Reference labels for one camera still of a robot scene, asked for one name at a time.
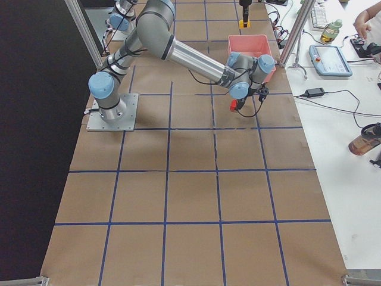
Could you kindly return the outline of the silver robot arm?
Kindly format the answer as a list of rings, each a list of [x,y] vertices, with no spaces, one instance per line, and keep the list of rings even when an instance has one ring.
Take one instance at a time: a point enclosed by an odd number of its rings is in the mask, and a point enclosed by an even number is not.
[[[125,34],[131,31],[136,20],[135,5],[137,3],[138,1],[115,1],[114,8],[108,19],[111,29]],[[242,7],[242,19],[239,20],[240,29],[250,26],[249,6],[251,4],[252,1],[239,1],[239,5]]]
[[[250,57],[231,52],[226,64],[206,56],[178,41],[170,31],[175,19],[171,1],[147,1],[140,14],[134,11],[135,1],[116,1],[113,15],[121,18],[116,29],[126,30],[135,21],[124,44],[109,55],[101,68],[93,74],[88,86],[98,104],[98,114],[103,122],[116,123],[127,117],[128,105],[118,93],[121,80],[131,63],[141,53],[148,51],[163,61],[171,61],[197,73],[217,85],[228,89],[236,100],[244,100],[254,93],[268,93],[265,79],[275,66],[271,55]]]

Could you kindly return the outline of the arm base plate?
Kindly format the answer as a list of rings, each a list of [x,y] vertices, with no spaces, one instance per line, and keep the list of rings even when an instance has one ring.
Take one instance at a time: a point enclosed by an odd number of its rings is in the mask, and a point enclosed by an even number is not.
[[[89,113],[87,131],[89,132],[133,132],[136,123],[136,112],[139,94],[121,94],[119,104],[109,110],[101,109],[96,100],[93,100]]]
[[[132,30],[133,28],[128,28],[125,31],[113,29],[109,39],[112,41],[124,41],[132,33]]]

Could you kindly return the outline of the person hand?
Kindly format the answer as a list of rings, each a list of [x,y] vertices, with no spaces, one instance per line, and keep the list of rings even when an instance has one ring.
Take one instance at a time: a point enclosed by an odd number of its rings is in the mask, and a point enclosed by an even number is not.
[[[360,38],[367,38],[367,32],[371,30],[371,27],[367,24],[369,20],[370,16],[367,10],[359,13],[359,15],[356,17],[354,21],[354,27]]]

